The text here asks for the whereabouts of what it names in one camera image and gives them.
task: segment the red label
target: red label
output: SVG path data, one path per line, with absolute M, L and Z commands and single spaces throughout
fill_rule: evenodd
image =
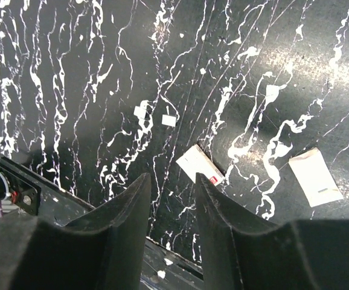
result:
M 215 176 L 212 176 L 212 177 L 210 178 L 210 181 L 212 182 L 212 184 L 215 184 L 215 183 L 217 182 L 217 179 L 216 179 Z

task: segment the black floor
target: black floor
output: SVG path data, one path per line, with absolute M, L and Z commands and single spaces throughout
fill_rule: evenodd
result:
M 0 0 L 1 153 L 95 206 L 150 172 L 148 235 L 200 264 L 195 143 L 266 219 L 349 218 L 349 1 Z M 310 208 L 312 147 L 343 200 Z

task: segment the small white packet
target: small white packet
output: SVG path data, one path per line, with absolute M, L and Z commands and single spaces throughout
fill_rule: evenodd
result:
M 203 173 L 214 185 L 224 180 L 224 176 L 198 145 L 190 147 L 176 163 L 194 183 L 196 183 L 196 173 Z
M 311 207 L 343 199 L 318 148 L 289 160 Z
M 139 107 L 139 106 L 135 106 L 134 107 L 134 116 L 138 117 L 139 119 L 145 119 L 146 117 L 146 109 L 145 108 L 142 108 L 142 107 Z
M 161 124 L 170 126 L 170 127 L 176 127 L 176 122 L 177 122 L 176 116 L 162 115 Z

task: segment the white paper scrap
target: white paper scrap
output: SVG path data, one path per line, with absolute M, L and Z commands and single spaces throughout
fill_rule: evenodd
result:
M 289 165 L 311 207 L 344 198 L 317 148 L 291 158 Z
M 167 258 L 164 258 L 165 264 L 167 264 L 167 266 L 170 266 L 173 264 L 173 262 Z
M 176 127 L 176 116 L 162 115 L 162 124 L 166 126 Z
M 146 109 L 141 108 L 139 106 L 134 107 L 134 116 L 138 117 L 139 119 L 145 119 L 146 117 Z
M 204 174 L 214 185 L 224 180 L 224 176 L 198 145 L 189 148 L 176 163 L 194 183 L 196 183 L 196 173 Z
M 165 279 L 165 274 L 166 274 L 165 271 L 162 271 L 162 270 L 157 271 L 157 276 L 162 279 Z

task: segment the screw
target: screw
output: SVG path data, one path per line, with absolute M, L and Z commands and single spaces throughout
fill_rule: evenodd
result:
M 28 195 L 26 195 L 26 196 L 23 197 L 23 202 L 25 204 L 27 204 L 27 205 L 31 205 L 32 200 L 31 200 L 31 198 Z

